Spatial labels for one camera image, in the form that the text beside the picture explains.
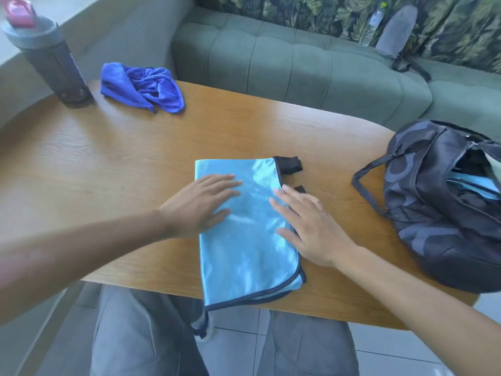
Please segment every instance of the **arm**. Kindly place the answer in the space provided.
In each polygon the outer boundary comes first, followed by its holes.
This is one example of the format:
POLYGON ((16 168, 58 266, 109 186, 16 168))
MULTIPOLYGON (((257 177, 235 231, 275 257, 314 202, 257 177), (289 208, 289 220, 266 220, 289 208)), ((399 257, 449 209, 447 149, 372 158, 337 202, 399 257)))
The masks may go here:
POLYGON ((332 266, 400 318, 456 376, 501 374, 501 325, 447 293, 355 245, 313 196, 284 186, 272 206, 296 229, 278 234, 307 259, 332 266))
POLYGON ((142 214, 44 233, 0 245, 0 326, 103 265, 142 246, 203 232, 240 193, 234 175, 209 175, 142 214))

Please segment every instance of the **bottle lid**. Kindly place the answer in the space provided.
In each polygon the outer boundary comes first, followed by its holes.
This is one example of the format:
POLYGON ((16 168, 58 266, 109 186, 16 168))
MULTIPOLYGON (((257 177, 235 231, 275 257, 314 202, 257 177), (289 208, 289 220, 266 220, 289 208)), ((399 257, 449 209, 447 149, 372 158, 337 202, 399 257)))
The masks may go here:
POLYGON ((2 0, 7 21, 13 27, 36 27, 36 13, 28 0, 2 0))

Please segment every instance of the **black backpack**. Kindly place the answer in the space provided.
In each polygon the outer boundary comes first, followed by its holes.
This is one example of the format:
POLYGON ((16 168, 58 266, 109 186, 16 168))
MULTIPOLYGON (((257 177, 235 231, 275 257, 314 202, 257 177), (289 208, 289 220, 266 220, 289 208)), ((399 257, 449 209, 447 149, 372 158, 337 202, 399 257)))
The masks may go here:
POLYGON ((485 135, 418 121, 401 128, 387 154, 358 171, 352 184, 391 219, 419 265, 437 281, 473 293, 495 292, 501 290, 501 193, 454 180, 466 172, 490 179, 501 190, 493 161, 501 162, 501 144, 485 135), (385 212, 360 183, 382 164, 385 212))

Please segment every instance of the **gray wall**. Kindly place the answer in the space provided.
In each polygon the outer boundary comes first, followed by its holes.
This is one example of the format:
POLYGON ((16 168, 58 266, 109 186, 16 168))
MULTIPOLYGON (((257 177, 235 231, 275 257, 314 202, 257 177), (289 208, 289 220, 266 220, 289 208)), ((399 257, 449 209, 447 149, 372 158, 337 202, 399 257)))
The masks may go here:
MULTIPOLYGON (((62 26, 85 79, 99 79, 104 62, 174 70, 170 42, 193 0, 143 0, 101 37, 86 34, 91 11, 62 26)), ((0 126, 51 91, 18 55, 0 66, 0 126)), ((0 375, 13 375, 52 307, 53 299, 0 327, 0 375)))

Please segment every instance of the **gray pants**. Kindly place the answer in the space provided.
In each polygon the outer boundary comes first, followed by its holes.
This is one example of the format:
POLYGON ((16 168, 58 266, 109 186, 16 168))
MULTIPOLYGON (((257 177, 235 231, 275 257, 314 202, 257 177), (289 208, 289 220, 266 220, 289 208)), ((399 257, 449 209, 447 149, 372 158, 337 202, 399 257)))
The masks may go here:
MULTIPOLYGON (((104 287, 91 376, 207 376, 190 324, 202 308, 192 298, 104 287)), ((308 375, 358 376, 348 324, 272 311, 258 376, 308 375)))

